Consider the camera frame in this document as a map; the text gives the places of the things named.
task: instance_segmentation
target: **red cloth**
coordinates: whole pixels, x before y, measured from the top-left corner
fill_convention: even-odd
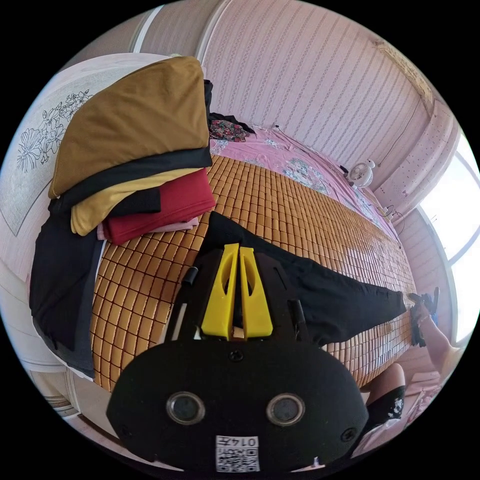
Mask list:
[[[161,211],[107,218],[103,222],[106,238],[113,244],[122,245],[159,227],[188,222],[216,205],[205,168],[168,181],[158,188]]]

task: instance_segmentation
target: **black cloth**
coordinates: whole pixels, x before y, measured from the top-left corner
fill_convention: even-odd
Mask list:
[[[33,319],[33,326],[46,346],[69,367],[78,370],[87,377],[95,377],[94,361],[92,357],[92,345],[90,341],[90,325],[92,322],[92,303],[94,298],[97,271],[100,265],[101,255],[105,242],[95,243],[90,269],[83,287],[83,295],[78,306],[78,320],[74,329],[73,349],[67,348],[60,341],[53,342],[44,334],[38,322]]]
[[[281,263],[296,289],[310,337],[319,346],[345,342],[406,312],[402,292],[362,283],[296,256],[217,212],[210,213],[198,255],[236,243]]]
[[[109,219],[133,214],[156,214],[161,212],[160,189],[139,190],[117,203],[108,214]]]
[[[75,332],[84,296],[90,298],[92,317],[94,288],[88,282],[92,259],[101,240],[97,230],[86,236],[72,233],[70,212],[54,214],[43,224],[35,243],[30,276],[29,306],[32,317],[53,345],[75,348]]]
[[[232,124],[240,125],[240,127],[242,127],[249,134],[255,133],[255,130],[250,128],[246,123],[242,123],[241,121],[238,121],[233,115],[222,115],[221,113],[210,113],[210,115],[208,116],[208,128],[210,128],[210,125],[212,124],[213,120],[226,120],[227,122],[231,122]]]
[[[202,169],[212,166],[210,147],[176,150],[151,155],[99,171],[53,200],[52,212],[69,212],[81,201],[101,190],[130,180],[144,179],[162,172],[178,169]]]
[[[361,431],[361,434],[344,456],[332,463],[329,463],[326,468],[335,469],[335,467],[347,468],[350,466],[352,455],[362,441],[362,438],[368,432],[376,427],[379,427],[380,425],[383,425],[388,420],[401,418],[404,409],[404,403],[405,385],[401,385],[393,390],[388,391],[380,398],[377,398],[370,405],[367,405],[366,409],[368,411],[368,420],[366,421],[365,427]]]
[[[203,93],[205,94],[205,109],[206,109],[206,121],[210,126],[210,105],[212,103],[212,90],[214,88],[213,83],[210,80],[203,81]]]
[[[363,437],[370,430],[373,430],[390,419],[399,419],[402,416],[405,401],[405,385],[398,386],[388,391],[385,395],[377,398],[370,405],[368,410],[368,421],[360,436]]]

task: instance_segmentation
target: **black shorts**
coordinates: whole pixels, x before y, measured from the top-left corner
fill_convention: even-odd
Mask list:
[[[373,430],[390,419],[399,419],[402,416],[405,400],[405,386],[398,386],[385,395],[377,398],[370,405],[367,405],[368,420],[361,436]]]

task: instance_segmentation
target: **white fan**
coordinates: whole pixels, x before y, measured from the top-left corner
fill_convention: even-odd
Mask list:
[[[345,177],[348,180],[349,185],[356,190],[357,188],[368,187],[374,179],[373,169],[375,168],[375,162],[372,160],[361,161],[357,163],[348,173],[345,173]]]

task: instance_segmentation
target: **qr code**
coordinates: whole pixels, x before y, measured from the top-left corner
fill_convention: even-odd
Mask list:
[[[259,472],[258,437],[217,436],[216,471]]]

